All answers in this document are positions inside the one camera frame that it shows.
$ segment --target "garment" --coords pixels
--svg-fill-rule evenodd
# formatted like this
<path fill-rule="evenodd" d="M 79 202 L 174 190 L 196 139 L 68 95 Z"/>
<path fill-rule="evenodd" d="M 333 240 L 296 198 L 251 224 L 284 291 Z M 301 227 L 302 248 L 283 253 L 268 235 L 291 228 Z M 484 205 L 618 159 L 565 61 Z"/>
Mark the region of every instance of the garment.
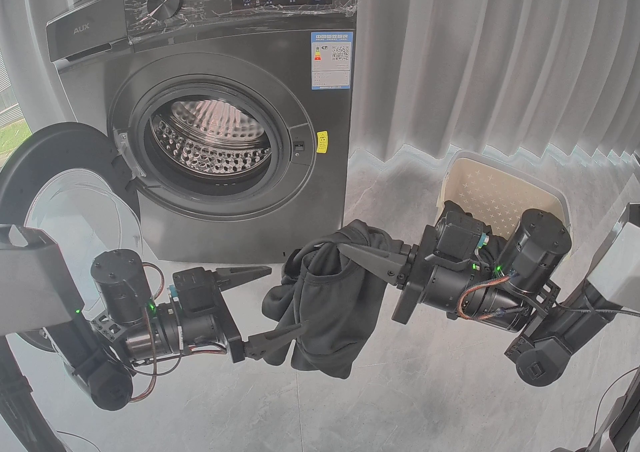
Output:
<path fill-rule="evenodd" d="M 336 244 L 351 243 L 398 253 L 402 241 L 355 220 L 332 235 L 294 251 L 282 268 L 282 283 L 269 290 L 262 313 L 277 328 L 304 323 L 291 366 L 320 370 L 347 379 L 351 364 L 371 336 L 387 283 L 340 254 Z M 284 362 L 289 346 L 264 358 Z"/>

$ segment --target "warning sticker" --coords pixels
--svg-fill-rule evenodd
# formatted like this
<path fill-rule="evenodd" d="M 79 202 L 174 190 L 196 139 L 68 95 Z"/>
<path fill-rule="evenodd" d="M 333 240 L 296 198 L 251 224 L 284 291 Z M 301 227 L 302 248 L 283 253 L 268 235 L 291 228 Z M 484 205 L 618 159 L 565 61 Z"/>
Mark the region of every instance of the warning sticker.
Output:
<path fill-rule="evenodd" d="M 316 153 L 326 153 L 329 148 L 329 134 L 325 132 L 318 132 L 318 147 Z"/>
<path fill-rule="evenodd" d="M 311 32 L 311 88 L 349 89 L 353 32 Z"/>

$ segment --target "laundry basket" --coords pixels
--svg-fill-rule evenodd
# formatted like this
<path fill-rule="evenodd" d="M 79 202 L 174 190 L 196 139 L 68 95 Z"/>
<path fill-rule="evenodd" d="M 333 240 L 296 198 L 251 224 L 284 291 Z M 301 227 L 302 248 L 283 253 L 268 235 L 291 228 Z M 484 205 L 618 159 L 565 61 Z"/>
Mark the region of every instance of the laundry basket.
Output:
<path fill-rule="evenodd" d="M 440 216 L 447 200 L 490 224 L 495 235 L 506 239 L 528 208 L 551 212 L 571 233 L 569 210 L 562 192 L 478 153 L 460 151 L 454 155 L 442 182 L 436 216 Z"/>

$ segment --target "wire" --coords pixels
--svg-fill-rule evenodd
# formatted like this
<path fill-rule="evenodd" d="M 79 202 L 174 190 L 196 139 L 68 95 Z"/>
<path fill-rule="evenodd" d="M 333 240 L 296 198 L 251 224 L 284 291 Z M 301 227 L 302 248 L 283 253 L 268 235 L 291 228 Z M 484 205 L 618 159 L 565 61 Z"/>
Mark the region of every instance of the wire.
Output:
<path fill-rule="evenodd" d="M 492 317 L 495 317 L 497 315 L 494 315 L 493 313 L 487 313 L 486 315 L 482 315 L 479 317 L 471 317 L 469 315 L 467 315 L 465 313 L 465 309 L 462 307 L 462 304 L 465 301 L 465 298 L 469 295 L 472 294 L 473 292 L 475 292 L 476 290 L 480 290 L 483 288 L 490 288 L 490 287 L 495 287 L 496 285 L 500 285 L 504 282 L 507 282 L 508 280 L 511 279 L 511 276 L 503 276 L 501 278 L 496 278 L 493 280 L 489 280 L 487 282 L 483 282 L 483 283 L 479 283 L 477 285 L 473 285 L 472 287 L 468 288 L 467 290 L 465 290 L 464 292 L 462 292 L 462 295 L 460 296 L 460 299 L 458 299 L 458 306 L 457 306 L 457 310 L 458 310 L 458 315 L 461 316 L 463 319 L 465 320 L 487 320 L 490 319 Z"/>
<path fill-rule="evenodd" d="M 140 393 L 140 395 L 136 397 L 132 397 L 130 402 L 140 402 L 146 399 L 147 397 L 149 397 L 149 395 L 151 395 L 151 392 L 153 392 L 154 388 L 156 387 L 156 377 L 158 373 L 158 361 L 156 356 L 156 337 L 154 336 L 154 333 L 151 329 L 151 321 L 149 320 L 149 314 L 146 309 L 142 312 L 142 316 L 145 320 L 145 325 L 147 326 L 149 339 L 151 340 L 151 353 L 153 354 L 153 358 L 154 358 L 154 372 L 151 377 L 151 381 L 149 381 L 149 386 L 147 386 L 147 389 L 144 390 L 144 392 Z"/>
<path fill-rule="evenodd" d="M 178 356 L 178 360 L 175 362 L 175 365 L 173 365 L 170 369 L 168 369 L 165 372 L 159 372 L 156 374 L 152 374 L 149 372 L 142 372 L 140 370 L 136 370 L 133 367 L 130 367 L 128 365 L 125 365 L 124 363 L 122 364 L 124 366 L 124 368 L 126 368 L 128 371 L 130 372 L 135 372 L 136 374 L 140 374 L 141 376 L 148 376 L 148 377 L 162 377 L 162 376 L 166 376 L 169 375 L 171 372 L 173 372 L 176 368 L 178 368 L 178 365 L 180 364 L 180 361 L 182 360 L 182 354 L 180 356 Z"/>
<path fill-rule="evenodd" d="M 478 320 L 487 320 L 493 317 L 503 317 L 510 313 L 522 313 L 527 311 L 528 308 L 526 306 L 510 306 L 509 308 L 498 308 L 490 313 L 484 314 L 478 318 Z"/>
<path fill-rule="evenodd" d="M 600 403 L 598 404 L 598 409 L 597 409 L 597 411 L 596 411 L 596 420 L 595 420 L 595 422 L 593 423 L 593 435 L 594 435 L 594 436 L 596 436 L 596 426 L 598 425 L 598 413 L 600 413 L 600 406 L 602 405 L 602 401 L 604 400 L 604 395 L 606 395 L 606 394 L 609 392 L 609 390 L 611 390 L 611 388 L 613 388 L 613 385 L 614 385 L 615 383 L 617 383 L 618 381 L 620 381 L 620 379 L 622 379 L 624 376 L 626 376 L 626 375 L 630 374 L 631 372 L 635 372 L 638 368 L 640 368 L 640 367 L 632 368 L 631 370 L 629 370 L 629 371 L 625 372 L 624 374 L 622 374 L 618 379 L 616 379 L 615 381 L 613 381 L 613 383 L 611 383 L 611 384 L 609 385 L 609 388 L 607 388 L 607 389 L 605 390 L 605 392 L 602 394 L 602 397 L 601 397 L 601 399 L 600 399 Z"/>
<path fill-rule="evenodd" d="M 175 322 L 177 324 L 178 327 L 180 327 L 180 314 L 178 313 L 178 309 L 175 307 L 175 303 L 173 302 L 173 298 L 171 296 L 171 294 L 169 294 L 169 302 L 171 303 L 171 307 L 173 309 L 173 314 L 175 315 Z M 168 369 L 166 372 L 157 372 L 157 358 L 156 358 L 156 340 L 154 339 L 152 333 L 151 333 L 151 328 L 150 328 L 150 324 L 147 327 L 147 331 L 149 333 L 149 337 L 151 338 L 151 345 L 152 345 L 152 352 L 154 354 L 154 372 L 152 374 L 150 374 L 149 372 L 142 372 L 140 370 L 136 370 L 133 367 L 130 367 L 128 365 L 125 365 L 124 363 L 122 363 L 122 365 L 124 366 L 124 368 L 126 368 L 127 370 L 131 371 L 131 372 L 135 372 L 136 374 L 140 374 L 143 376 L 148 376 L 148 377 L 153 377 L 154 380 L 156 377 L 161 377 L 161 376 L 166 376 L 169 375 L 171 372 L 173 372 L 176 368 L 178 368 L 178 365 L 180 365 L 180 361 L 182 361 L 182 350 L 180 350 L 179 352 L 179 356 L 178 356 L 178 360 L 175 362 L 175 365 L 173 365 L 170 369 Z"/>
<path fill-rule="evenodd" d="M 212 345 L 214 347 L 217 347 L 218 350 L 216 350 L 216 351 L 212 351 L 210 349 L 199 350 L 198 346 L 189 346 L 189 351 L 191 351 L 190 355 L 194 355 L 194 354 L 227 354 L 227 348 L 222 344 L 219 344 L 217 342 L 210 342 L 210 343 L 207 343 L 206 345 Z"/>
<path fill-rule="evenodd" d="M 190 356 L 193 356 L 194 354 L 227 354 L 227 351 L 212 351 L 212 350 L 204 350 L 204 351 L 193 351 L 191 352 Z"/>
<path fill-rule="evenodd" d="M 583 309 L 583 308 L 570 308 L 569 306 L 564 306 L 562 304 L 560 304 L 559 302 L 556 302 L 556 306 L 558 308 L 562 308 L 563 310 L 566 310 L 568 312 L 575 312 L 575 313 L 591 313 L 592 310 L 588 310 L 588 309 Z M 632 312 L 631 310 L 596 310 L 594 309 L 593 311 L 595 311 L 596 313 L 622 313 L 623 315 L 631 315 L 632 317 L 640 317 L 640 313 L 639 312 Z"/>
<path fill-rule="evenodd" d="M 86 441 L 87 443 L 90 443 L 91 445 L 93 445 L 95 447 L 96 450 L 98 450 L 98 452 L 102 452 L 100 450 L 100 447 L 98 447 L 98 445 L 96 445 L 95 443 L 93 443 L 91 440 L 87 440 L 87 438 L 83 438 L 82 436 L 78 436 L 77 434 L 73 434 L 73 432 L 64 432 L 64 431 L 56 431 L 58 434 L 65 434 L 67 436 L 73 436 L 74 438 L 78 438 L 82 441 Z"/>
<path fill-rule="evenodd" d="M 154 301 L 160 296 L 162 291 L 164 290 L 164 274 L 162 269 L 158 267 L 156 264 L 152 264 L 151 262 L 142 262 L 142 267 L 151 267 L 158 274 L 160 274 L 160 288 L 157 289 L 157 292 L 154 294 Z"/>

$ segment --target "yellow sticker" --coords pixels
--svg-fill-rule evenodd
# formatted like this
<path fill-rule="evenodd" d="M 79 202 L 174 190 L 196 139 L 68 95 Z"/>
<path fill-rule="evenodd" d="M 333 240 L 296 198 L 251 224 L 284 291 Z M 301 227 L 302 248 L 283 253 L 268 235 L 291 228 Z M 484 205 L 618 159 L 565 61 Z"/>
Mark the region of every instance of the yellow sticker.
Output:
<path fill-rule="evenodd" d="M 326 153 L 326 149 L 329 147 L 329 134 L 325 132 L 318 132 L 318 147 L 316 153 Z"/>

